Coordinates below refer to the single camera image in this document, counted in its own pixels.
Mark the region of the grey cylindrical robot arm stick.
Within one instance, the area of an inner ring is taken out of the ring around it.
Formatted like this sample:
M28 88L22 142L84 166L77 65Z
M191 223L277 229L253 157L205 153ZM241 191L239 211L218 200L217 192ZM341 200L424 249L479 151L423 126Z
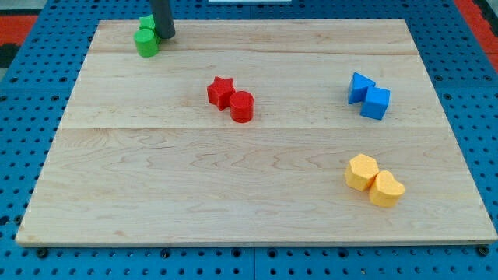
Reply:
M170 0L150 0L149 3L158 36L162 39L174 37L176 30Z

